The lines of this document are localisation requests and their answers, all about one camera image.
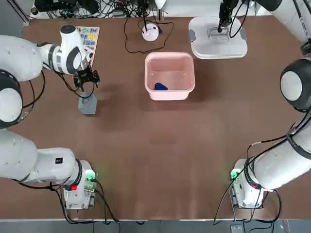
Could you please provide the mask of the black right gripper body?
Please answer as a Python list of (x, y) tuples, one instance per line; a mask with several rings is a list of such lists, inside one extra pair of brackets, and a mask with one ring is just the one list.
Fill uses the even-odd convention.
[(238, 0), (223, 0), (220, 4), (220, 18), (229, 18), (232, 16), (232, 12), (238, 2)]

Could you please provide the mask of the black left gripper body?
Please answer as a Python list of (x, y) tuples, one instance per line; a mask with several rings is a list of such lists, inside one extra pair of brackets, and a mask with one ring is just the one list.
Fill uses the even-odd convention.
[(95, 82), (94, 74), (91, 67), (86, 67), (83, 70), (77, 71), (79, 84), (84, 84), (87, 82)]

